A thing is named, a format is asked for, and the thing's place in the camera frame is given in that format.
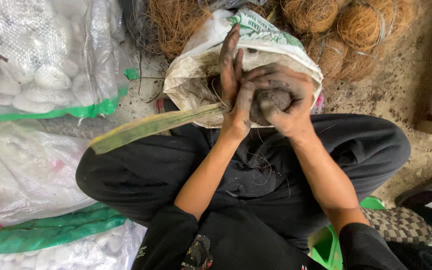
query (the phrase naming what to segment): coir fiber ball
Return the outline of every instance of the coir fiber ball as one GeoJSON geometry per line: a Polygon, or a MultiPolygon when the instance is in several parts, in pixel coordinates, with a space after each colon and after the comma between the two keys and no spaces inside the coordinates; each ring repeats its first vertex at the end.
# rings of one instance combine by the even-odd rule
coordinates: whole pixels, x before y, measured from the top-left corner
{"type": "Polygon", "coordinates": [[[347,81],[361,81],[373,73],[384,52],[377,46],[368,52],[349,49],[338,77],[347,81]]]}
{"type": "Polygon", "coordinates": [[[397,41],[410,29],[415,19],[416,5],[414,0],[397,0],[396,18],[394,19],[391,34],[385,41],[397,41]]]}
{"type": "Polygon", "coordinates": [[[313,35],[305,48],[308,56],[319,65],[325,78],[339,76],[344,58],[348,53],[348,46],[337,34],[313,35]]]}
{"type": "Polygon", "coordinates": [[[147,15],[157,26],[159,48],[174,58],[211,13],[194,0],[148,0],[147,15]]]}
{"type": "Polygon", "coordinates": [[[254,93],[251,111],[249,112],[249,119],[261,126],[270,126],[271,123],[261,113],[259,103],[261,101],[273,102],[281,111],[287,110],[291,105],[291,94],[283,89],[275,88],[268,90],[256,90],[254,93]]]}
{"type": "Polygon", "coordinates": [[[336,20],[345,0],[286,0],[283,13],[298,33],[320,33],[336,20]]]}
{"type": "Polygon", "coordinates": [[[356,0],[338,18],[337,32],[342,40],[361,52],[382,43],[392,32],[398,0],[356,0]]]}

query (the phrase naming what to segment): green stripe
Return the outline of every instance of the green stripe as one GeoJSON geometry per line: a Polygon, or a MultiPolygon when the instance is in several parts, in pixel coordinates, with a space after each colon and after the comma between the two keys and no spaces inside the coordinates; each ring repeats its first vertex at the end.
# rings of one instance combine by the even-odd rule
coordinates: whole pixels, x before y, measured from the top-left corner
{"type": "Polygon", "coordinates": [[[0,228],[0,254],[49,248],[123,225],[126,218],[102,203],[59,217],[0,228]]]}
{"type": "Polygon", "coordinates": [[[0,122],[13,121],[17,119],[55,118],[55,117],[64,116],[66,114],[71,114],[79,118],[86,118],[86,117],[94,118],[98,114],[112,114],[118,106],[118,98],[123,97],[127,94],[128,94],[128,86],[124,86],[119,88],[117,97],[105,99],[103,102],[99,104],[93,104],[87,107],[68,107],[68,108],[56,109],[47,113],[0,114],[0,122]]]}

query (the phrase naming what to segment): checkered cloth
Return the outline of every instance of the checkered cloth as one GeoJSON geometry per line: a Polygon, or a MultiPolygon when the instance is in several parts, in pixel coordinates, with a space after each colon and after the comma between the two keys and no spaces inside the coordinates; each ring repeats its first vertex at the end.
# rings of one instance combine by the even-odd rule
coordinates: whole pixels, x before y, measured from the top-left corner
{"type": "Polygon", "coordinates": [[[429,244],[431,229],[424,219],[404,207],[373,210],[361,207],[369,224],[376,229],[386,242],[429,244]]]}

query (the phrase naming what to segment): dirty hand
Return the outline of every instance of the dirty hand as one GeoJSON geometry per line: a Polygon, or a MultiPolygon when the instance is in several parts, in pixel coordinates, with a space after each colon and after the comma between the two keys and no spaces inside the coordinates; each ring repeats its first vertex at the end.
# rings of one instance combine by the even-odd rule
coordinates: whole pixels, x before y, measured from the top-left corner
{"type": "Polygon", "coordinates": [[[241,142],[251,128],[249,113],[255,88],[252,83],[241,80],[242,49],[237,51],[236,60],[234,59],[239,39],[240,25],[237,23],[227,34],[219,54],[222,99],[232,106],[231,111],[224,114],[220,138],[241,142]]]}
{"type": "Polygon", "coordinates": [[[234,52],[239,40],[240,25],[236,23],[224,39],[218,60],[219,76],[221,78],[221,96],[231,106],[236,102],[242,74],[243,49],[237,50],[236,60],[234,59],[234,52]]]}
{"type": "Polygon", "coordinates": [[[282,89],[291,95],[288,109],[281,111],[271,100],[259,101],[261,113],[282,135],[297,139],[314,132],[310,120],[313,104],[314,80],[307,74],[295,72],[289,67],[276,63],[251,70],[247,76],[255,89],[282,89]]]}
{"type": "Polygon", "coordinates": [[[248,135],[251,129],[249,113],[254,94],[255,85],[253,83],[244,82],[241,85],[232,110],[224,114],[219,138],[241,142],[248,135]]]}

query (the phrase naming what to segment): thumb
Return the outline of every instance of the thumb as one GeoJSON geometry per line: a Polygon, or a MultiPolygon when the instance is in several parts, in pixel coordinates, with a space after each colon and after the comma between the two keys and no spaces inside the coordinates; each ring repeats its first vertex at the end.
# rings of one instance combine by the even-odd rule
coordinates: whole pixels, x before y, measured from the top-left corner
{"type": "Polygon", "coordinates": [[[266,118],[266,120],[271,124],[277,123],[284,114],[284,112],[280,110],[273,101],[266,98],[259,100],[259,109],[264,118],[266,118]]]}

